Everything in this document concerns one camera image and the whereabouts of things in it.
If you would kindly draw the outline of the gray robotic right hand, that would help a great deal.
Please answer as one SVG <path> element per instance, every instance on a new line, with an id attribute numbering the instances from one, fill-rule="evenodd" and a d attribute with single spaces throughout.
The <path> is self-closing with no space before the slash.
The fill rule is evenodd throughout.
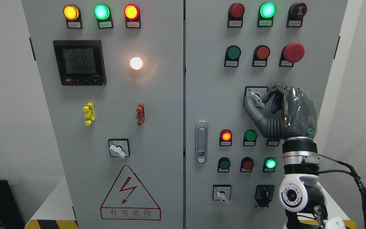
<path id="1" fill-rule="evenodd" d="M 257 109 L 253 97 L 246 96 L 244 107 L 250 120 L 268 140 L 308 137 L 313 139 L 317 128 L 317 106 L 305 90 L 276 83 L 260 100 L 267 103 L 274 96 L 271 112 L 282 111 L 280 118 L 267 118 Z"/>

